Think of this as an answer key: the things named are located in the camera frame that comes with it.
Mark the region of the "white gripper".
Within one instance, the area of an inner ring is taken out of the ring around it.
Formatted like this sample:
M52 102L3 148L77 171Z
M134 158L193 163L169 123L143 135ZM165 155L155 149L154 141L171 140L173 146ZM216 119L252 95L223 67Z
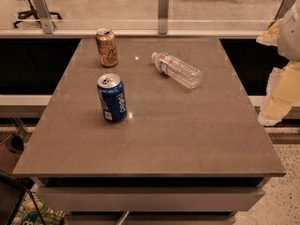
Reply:
M280 122L300 100L300 0L256 41L265 46L277 46L278 53L292 60L284 68L274 67L269 75L266 96L258 115L261 125L271 127Z

